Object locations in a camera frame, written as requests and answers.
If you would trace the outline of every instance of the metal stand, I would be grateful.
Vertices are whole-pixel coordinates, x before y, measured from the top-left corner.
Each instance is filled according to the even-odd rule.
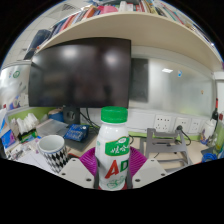
[[[181,144],[176,144],[176,138],[178,135],[181,138]],[[181,170],[189,165],[191,161],[188,156],[187,147],[183,134],[180,130],[176,130],[175,133],[161,133],[157,132],[154,128],[147,129],[147,145],[146,145],[146,158],[149,158],[150,153],[184,153],[186,159],[171,159],[171,160],[158,160],[159,163],[170,163],[170,162],[182,162],[184,165],[178,168],[165,169],[168,174]]]

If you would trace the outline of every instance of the black and white mug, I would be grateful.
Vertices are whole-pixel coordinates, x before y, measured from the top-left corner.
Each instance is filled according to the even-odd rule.
[[[48,135],[39,141],[38,146],[51,170],[59,173],[68,162],[64,138],[59,135]]]

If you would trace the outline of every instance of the purple object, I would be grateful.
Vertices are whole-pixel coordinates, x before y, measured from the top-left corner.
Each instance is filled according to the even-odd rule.
[[[131,178],[138,172],[138,170],[146,162],[147,158],[142,155],[137,149],[130,147],[130,158],[129,158],[129,170]]]
[[[79,160],[95,177],[97,174],[97,160],[95,157],[95,147],[84,153]],[[129,170],[131,178],[138,172],[138,170],[146,162],[147,158],[142,155],[137,149],[130,147]]]
[[[89,170],[89,172],[95,177],[97,174],[97,160],[95,157],[95,147],[85,152],[79,160]]]

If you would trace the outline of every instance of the red letter a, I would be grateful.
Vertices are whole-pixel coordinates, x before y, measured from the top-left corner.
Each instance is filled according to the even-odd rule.
[[[119,173],[119,171],[118,171],[117,161],[114,160],[107,175],[105,176],[105,179],[110,178],[110,176],[113,174],[117,175],[118,173]]]

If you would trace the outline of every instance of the monitor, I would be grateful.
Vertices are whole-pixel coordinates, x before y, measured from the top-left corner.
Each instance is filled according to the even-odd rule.
[[[44,49],[32,58],[29,106],[128,108],[131,41],[85,38]]]

